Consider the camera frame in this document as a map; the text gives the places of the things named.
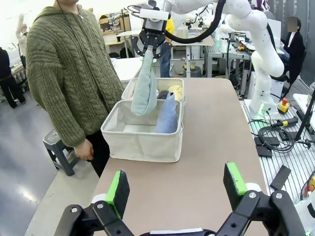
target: gray stool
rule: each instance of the gray stool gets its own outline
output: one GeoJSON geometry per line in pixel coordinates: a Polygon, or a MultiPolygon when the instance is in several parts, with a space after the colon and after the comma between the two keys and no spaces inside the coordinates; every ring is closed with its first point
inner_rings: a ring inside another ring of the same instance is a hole
{"type": "Polygon", "coordinates": [[[56,169],[63,169],[67,176],[74,175],[73,167],[78,163],[80,158],[75,157],[70,163],[68,162],[63,150],[74,152],[73,148],[64,145],[57,132],[53,129],[47,134],[43,140],[45,147],[52,159],[56,169]]]}

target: white box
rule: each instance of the white box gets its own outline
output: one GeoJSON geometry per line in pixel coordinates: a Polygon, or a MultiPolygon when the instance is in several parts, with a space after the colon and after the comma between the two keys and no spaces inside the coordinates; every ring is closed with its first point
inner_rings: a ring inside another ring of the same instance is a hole
{"type": "Polygon", "coordinates": [[[164,100],[158,100],[156,108],[150,114],[140,117],[131,112],[131,103],[131,100],[118,102],[101,127],[103,137],[110,146],[111,157],[136,161],[177,162],[182,150],[182,103],[175,101],[178,126],[172,134],[154,133],[164,100]]]}
{"type": "MultiPolygon", "coordinates": [[[[252,99],[253,97],[255,84],[256,84],[256,72],[253,71],[251,74],[250,90],[248,92],[248,97],[247,97],[248,99],[252,99]]],[[[272,94],[278,97],[281,97],[283,87],[284,87],[284,82],[271,79],[271,93],[272,94]]],[[[272,96],[272,98],[275,103],[279,103],[280,100],[277,97],[272,96]]]]}
{"type": "MultiPolygon", "coordinates": [[[[156,78],[157,80],[157,90],[159,92],[163,90],[168,90],[169,87],[174,85],[180,85],[182,87],[182,98],[180,101],[182,102],[183,106],[186,103],[186,96],[185,96],[185,86],[184,80],[182,79],[175,79],[175,78],[156,78]]],[[[129,81],[125,91],[122,95],[122,100],[129,100],[133,96],[134,89],[136,87],[137,79],[132,79],[129,81]]]]}

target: cable knit sweater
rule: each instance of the cable knit sweater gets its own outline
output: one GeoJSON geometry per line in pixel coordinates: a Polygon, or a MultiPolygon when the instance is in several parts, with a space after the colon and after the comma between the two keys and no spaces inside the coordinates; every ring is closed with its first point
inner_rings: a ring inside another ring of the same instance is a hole
{"type": "Polygon", "coordinates": [[[78,10],[65,12],[66,20],[46,7],[29,31],[26,53],[31,93],[70,147],[100,129],[123,92],[95,15],[78,10]]]}

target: screw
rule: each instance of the screw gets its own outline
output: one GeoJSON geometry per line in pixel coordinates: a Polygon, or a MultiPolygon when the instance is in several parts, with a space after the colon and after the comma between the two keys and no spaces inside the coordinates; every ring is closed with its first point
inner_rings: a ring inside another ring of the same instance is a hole
{"type": "Polygon", "coordinates": [[[276,194],[276,198],[281,199],[282,198],[282,194],[281,193],[277,193],[276,194]]]}
{"type": "Polygon", "coordinates": [[[250,193],[250,198],[255,198],[256,196],[257,195],[254,192],[250,193]]]}

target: concrete floor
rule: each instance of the concrete floor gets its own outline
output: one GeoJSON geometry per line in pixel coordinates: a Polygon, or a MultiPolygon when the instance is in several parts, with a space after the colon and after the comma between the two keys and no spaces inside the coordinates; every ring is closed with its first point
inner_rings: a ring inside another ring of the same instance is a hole
{"type": "MultiPolygon", "coordinates": [[[[183,64],[174,63],[172,77],[182,77],[177,74],[183,71],[183,64]]],[[[159,63],[156,76],[160,76],[159,63]]],[[[307,94],[308,88],[297,80],[289,100],[294,93],[307,94]]],[[[67,177],[63,171],[56,175],[42,143],[52,129],[50,119],[29,94],[27,97],[27,104],[15,110],[0,103],[0,236],[25,232],[26,236],[53,236],[64,208],[70,204],[88,206],[98,181],[90,163],[84,161],[75,166],[74,176],[67,177]]]]}

